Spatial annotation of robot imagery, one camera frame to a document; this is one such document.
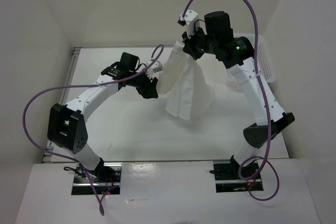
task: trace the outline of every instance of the white cloth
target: white cloth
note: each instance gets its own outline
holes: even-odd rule
[[[198,63],[183,52],[183,46],[176,42],[163,65],[156,89],[158,94],[170,91],[165,107],[170,114],[190,120],[200,117],[210,107],[214,89],[205,82]]]

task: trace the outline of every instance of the black joint housing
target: black joint housing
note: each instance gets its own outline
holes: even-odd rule
[[[204,21],[208,35],[226,33],[228,30],[231,30],[230,17],[222,10],[206,14]]]
[[[77,153],[88,141],[88,133],[81,111],[56,103],[50,109],[47,137],[60,147]]]

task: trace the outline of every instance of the white wall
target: white wall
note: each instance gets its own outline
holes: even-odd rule
[[[176,22],[189,0],[46,0],[73,46],[173,45],[184,28]],[[250,0],[261,31],[278,0]],[[241,0],[196,0],[201,17],[224,10],[235,32],[251,32],[251,15]]]
[[[302,158],[322,223],[334,222],[336,193],[336,0],[280,0],[264,33],[278,75],[277,99],[296,121],[284,132]]]
[[[45,0],[0,0],[0,6],[0,216],[11,224],[32,164],[41,161],[24,135],[23,108],[38,91],[64,83],[72,49]],[[50,106],[59,97],[44,96],[28,114],[39,144],[46,144]]]

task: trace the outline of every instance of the black bracket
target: black bracket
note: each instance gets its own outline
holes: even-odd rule
[[[283,113],[283,117],[271,123],[271,139],[275,138],[284,128],[294,122],[293,113]],[[256,123],[244,129],[246,141],[254,148],[261,148],[267,141],[267,125],[258,126]]]

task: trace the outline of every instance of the white tissue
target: white tissue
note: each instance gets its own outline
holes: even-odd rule
[[[179,42],[163,66],[157,90],[159,94],[170,91],[165,109],[185,120],[200,117],[214,99],[214,89],[205,82],[201,67]]]

